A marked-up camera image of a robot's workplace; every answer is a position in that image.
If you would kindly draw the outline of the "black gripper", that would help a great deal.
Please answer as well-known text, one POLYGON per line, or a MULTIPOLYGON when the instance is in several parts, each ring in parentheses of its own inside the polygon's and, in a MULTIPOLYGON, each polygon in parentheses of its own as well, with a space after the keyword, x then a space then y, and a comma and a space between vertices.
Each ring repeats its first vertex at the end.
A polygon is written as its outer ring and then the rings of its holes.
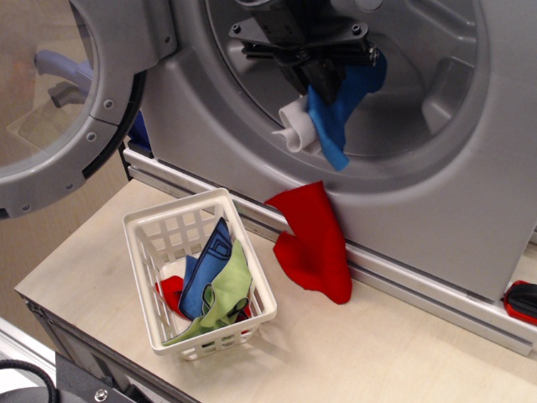
POLYGON ((229 35, 249 59, 274 59, 300 94, 315 92, 326 105, 337 99, 345 68, 375 65, 379 52, 368 26, 336 16, 328 1, 238 1, 251 17, 234 23, 229 35))

